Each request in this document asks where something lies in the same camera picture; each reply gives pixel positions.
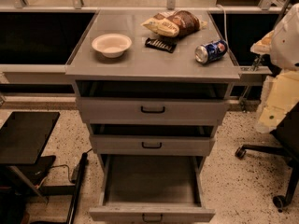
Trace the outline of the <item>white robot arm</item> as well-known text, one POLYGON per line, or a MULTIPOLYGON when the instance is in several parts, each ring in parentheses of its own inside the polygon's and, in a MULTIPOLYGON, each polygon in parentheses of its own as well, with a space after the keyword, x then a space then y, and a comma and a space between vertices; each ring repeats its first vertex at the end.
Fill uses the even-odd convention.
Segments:
POLYGON ((299 4, 295 4, 275 28, 254 43, 250 51, 270 56, 281 71, 263 83, 256 130, 270 133, 299 102, 299 4))

